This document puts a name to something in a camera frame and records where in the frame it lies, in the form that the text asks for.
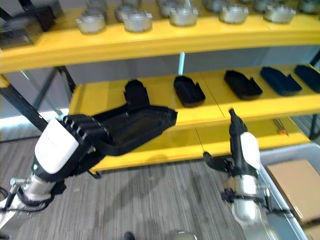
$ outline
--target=floor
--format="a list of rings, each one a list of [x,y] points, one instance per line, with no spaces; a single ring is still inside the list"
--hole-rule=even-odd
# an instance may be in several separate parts
[[[308,134],[311,117],[294,120]],[[26,134],[19,128],[2,133],[9,135],[7,140]],[[29,174],[36,142],[37,138],[0,144],[2,187],[9,186],[11,177]],[[244,240],[220,198],[226,178],[202,160],[108,171],[101,179],[87,173],[71,177],[64,194],[25,223],[16,239],[121,240],[132,231],[137,240],[172,240],[184,230],[199,240]]]
[[[0,140],[1,142],[14,141],[16,139],[28,139],[39,137],[41,131],[31,123],[21,123],[15,126],[1,127]]]

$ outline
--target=robotic hand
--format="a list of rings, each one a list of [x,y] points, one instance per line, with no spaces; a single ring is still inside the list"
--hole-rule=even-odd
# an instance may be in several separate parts
[[[260,170],[258,141],[248,132],[246,125],[233,109],[230,109],[229,113],[231,115],[229,133],[232,160],[225,157],[213,158],[208,152],[204,152],[204,161],[210,168],[228,172],[233,176],[235,192],[225,189],[221,196],[222,199],[232,203],[232,214],[241,225],[246,239],[279,240],[279,236],[269,225],[267,215],[261,206],[264,200],[258,196],[258,188],[261,188],[257,184]],[[270,196],[268,188],[265,188],[265,194],[268,206]]]
[[[88,171],[106,155],[128,153],[176,124],[177,113],[150,105],[139,81],[129,81],[124,95],[127,103],[110,111],[49,122],[35,145],[31,175],[12,178],[8,197],[0,202],[0,239],[14,238],[27,219],[48,207],[66,189],[66,178]]]

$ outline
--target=yellow shelf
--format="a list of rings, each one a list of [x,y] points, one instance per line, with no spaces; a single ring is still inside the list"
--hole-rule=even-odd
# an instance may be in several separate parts
[[[320,112],[320,94],[308,87],[296,74],[295,65],[274,66],[285,75],[292,74],[292,77],[300,84],[302,90],[294,96],[280,96],[260,76],[262,67],[248,67],[235,69],[253,77],[262,89],[262,95],[255,100],[243,101],[231,91],[224,81],[226,70],[201,73],[216,103],[226,119],[230,119],[229,109],[234,108],[235,112],[245,121],[271,119],[283,116],[303,115]]]
[[[275,68],[288,74],[293,72],[295,65]],[[194,108],[182,106],[174,90],[174,75],[139,80],[146,86],[152,105],[168,106],[178,112],[176,125],[170,131],[227,124],[231,107],[244,121],[320,112],[320,94],[311,90],[298,76],[292,74],[302,91],[295,96],[280,96],[260,77],[260,69],[235,69],[248,78],[254,77],[263,90],[260,98],[251,101],[237,98],[224,81],[225,70],[188,74],[194,82],[199,82],[206,97],[202,105]],[[123,91],[127,82],[120,80],[77,85],[70,103],[70,113],[94,115],[123,105]]]
[[[196,159],[203,149],[196,129],[166,131],[122,156],[106,156],[91,172]]]
[[[281,121],[288,131],[288,136],[279,135],[272,120],[247,124],[248,130],[257,137],[260,149],[309,142],[309,139],[289,118],[282,118]],[[229,138],[229,124],[166,131],[125,155],[106,156],[90,171],[96,173],[111,169],[199,159],[202,158],[204,150],[215,156],[228,155],[230,153]]]
[[[1,51],[2,73],[19,69],[44,68],[119,59],[173,55],[225,49],[320,44],[320,21],[317,16],[298,14],[290,24],[275,24],[252,12],[245,23],[225,24],[206,11],[201,1],[194,1],[200,16],[197,25],[176,27],[160,18],[154,3],[142,9],[153,13],[152,30],[125,32],[108,9],[108,25],[96,35],[83,35],[76,26],[82,9],[66,10],[56,25],[32,46]]]
[[[173,84],[175,75],[139,80],[146,86],[150,104],[166,106],[178,111],[175,129],[224,121],[225,118],[201,75],[192,73],[188,76],[200,84],[206,96],[204,103],[199,107],[183,107],[175,93]],[[120,80],[77,85],[71,100],[70,113],[94,115],[123,105],[126,102],[123,92],[127,82],[128,80]]]
[[[245,122],[248,131],[258,140],[260,149],[308,143],[310,140],[288,117],[280,118],[288,135],[278,134],[278,128],[272,119]],[[204,151],[215,155],[230,153],[229,125],[199,127],[196,129]]]

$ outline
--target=white casing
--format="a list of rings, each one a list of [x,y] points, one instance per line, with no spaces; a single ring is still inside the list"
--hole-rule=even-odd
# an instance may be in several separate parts
[[[260,170],[260,151],[256,137],[246,131],[240,135],[240,139],[244,160],[255,169]]]
[[[48,174],[55,174],[62,169],[78,146],[78,141],[54,118],[41,134],[34,153],[41,167]]]
[[[246,240],[281,240],[268,223],[266,213],[254,201],[235,199],[231,212],[242,227]]]

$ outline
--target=gray wall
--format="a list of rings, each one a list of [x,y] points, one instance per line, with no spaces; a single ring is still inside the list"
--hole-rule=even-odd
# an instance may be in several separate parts
[[[85,0],[60,0],[62,7],[81,7]],[[2,0],[1,7],[10,14],[22,11],[18,0]],[[309,63],[319,46],[295,47],[264,47],[235,49],[214,52],[200,52],[187,54],[184,71],[186,73],[209,71],[215,69],[230,69],[249,66],[266,66],[277,64],[306,64]],[[96,62],[68,65],[67,68],[76,84],[85,82],[115,81],[129,78],[142,78],[175,74],[178,69],[178,55],[148,57],[130,60]],[[37,82],[42,85],[50,68],[34,69],[30,71]],[[20,72],[8,74],[11,83],[30,102],[33,103],[37,91],[24,79]],[[57,107],[68,107],[68,99],[59,75],[55,78],[48,95]],[[45,102],[40,110],[50,110]],[[5,99],[1,99],[0,117],[16,116],[16,111]]]

